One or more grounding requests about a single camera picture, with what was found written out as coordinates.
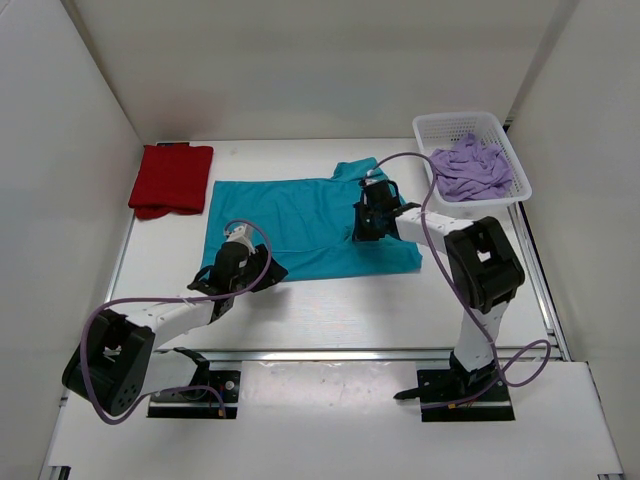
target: white basket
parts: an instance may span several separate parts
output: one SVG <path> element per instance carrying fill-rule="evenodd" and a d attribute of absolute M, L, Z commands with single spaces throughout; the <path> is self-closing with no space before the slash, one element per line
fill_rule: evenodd
<path fill-rule="evenodd" d="M 434 150 L 450 150 L 467 133 L 473 133 L 484 145 L 499 145 L 513 171 L 513 183 L 503 198 L 493 200 L 470 200 L 449 202 L 442 198 L 436 186 L 430 208 L 455 217 L 469 217 L 505 208 L 512 203 L 531 197 L 531 185 L 520 165 L 516 152 L 509 142 L 500 122 L 488 112 L 436 113 L 422 115 L 413 120 L 413 131 L 418 140 L 420 153 L 431 155 Z M 429 182 L 432 172 L 425 162 Z"/>

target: white platform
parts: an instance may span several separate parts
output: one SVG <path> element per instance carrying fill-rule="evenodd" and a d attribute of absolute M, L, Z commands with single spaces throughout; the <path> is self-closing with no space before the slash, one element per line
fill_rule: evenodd
<path fill-rule="evenodd" d="M 205 213 L 136 220 L 114 298 L 175 295 L 191 281 L 202 260 L 215 180 L 326 178 L 341 161 L 417 151 L 414 139 L 192 145 L 215 149 Z M 384 170 L 398 183 L 407 201 L 422 201 L 427 177 L 418 159 L 393 160 Z M 508 212 L 497 216 L 522 260 Z M 220 350 L 451 348 L 458 337 L 462 309 L 429 250 L 421 247 L 420 251 L 423 264 L 419 273 L 283 283 L 238 299 L 233 310 L 215 325 L 167 346 Z M 545 336 L 538 300 L 527 279 L 504 317 L 498 344 L 522 346 Z"/>
<path fill-rule="evenodd" d="M 537 365 L 519 363 L 524 377 Z M 562 479 L 621 471 L 588 368 L 552 363 L 512 390 L 516 420 L 421 423 L 396 404 L 415 365 L 243 364 L 236 420 L 147 419 L 111 427 L 72 394 L 50 465 L 70 480 Z"/>

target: red cloth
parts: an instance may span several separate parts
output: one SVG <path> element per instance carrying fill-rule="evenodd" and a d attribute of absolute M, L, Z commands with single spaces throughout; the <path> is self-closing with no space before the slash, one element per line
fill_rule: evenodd
<path fill-rule="evenodd" d="M 129 207 L 143 220 L 202 213 L 212 158 L 212 147 L 145 146 Z"/>

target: teal t-shirt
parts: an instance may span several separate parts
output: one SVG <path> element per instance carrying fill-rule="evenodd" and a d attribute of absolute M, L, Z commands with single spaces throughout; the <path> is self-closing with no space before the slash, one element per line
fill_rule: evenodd
<path fill-rule="evenodd" d="M 214 262 L 225 241 L 223 229 L 227 222 L 244 218 L 255 222 L 269 236 L 274 258 L 289 270 L 285 280 L 418 270 L 422 256 L 415 243 L 389 236 L 377 242 L 351 240 L 353 204 L 359 201 L 361 193 L 358 181 L 375 164 L 374 158 L 339 163 L 329 179 L 217 181 L 202 266 Z M 258 233 L 254 233 L 252 242 L 263 243 Z"/>

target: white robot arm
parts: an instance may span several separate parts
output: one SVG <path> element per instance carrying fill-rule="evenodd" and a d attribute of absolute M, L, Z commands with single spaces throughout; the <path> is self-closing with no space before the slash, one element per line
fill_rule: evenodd
<path fill-rule="evenodd" d="M 267 262 L 264 245 L 254 248 L 253 229 L 242 225 L 228 233 L 213 265 L 200 270 L 179 298 L 238 292 L 258 280 Z M 287 270 L 273 258 L 252 288 L 257 292 L 280 282 Z M 112 416 L 126 412 L 141 396 L 161 390 L 207 385 L 209 361 L 186 348 L 158 351 L 169 340 L 218 320 L 232 306 L 226 300 L 159 303 L 134 313 L 103 310 L 87 338 L 90 380 L 102 409 Z M 62 383 L 88 399 L 80 366 L 80 347 L 67 364 Z"/>
<path fill-rule="evenodd" d="M 354 205 L 354 241 L 376 241 L 391 235 L 428 245 L 420 205 L 402 204 L 394 182 L 366 178 L 361 187 L 360 201 Z M 471 221 L 434 212 L 425 212 L 424 217 L 436 250 L 449 260 L 451 276 L 462 300 L 495 342 L 502 316 L 525 279 L 502 226 L 492 217 Z M 415 398 L 434 388 L 449 389 L 446 395 L 449 398 L 464 398 L 496 379 L 498 371 L 491 346 L 466 311 L 450 367 L 445 386 L 411 389 L 398 393 L 396 398 Z"/>

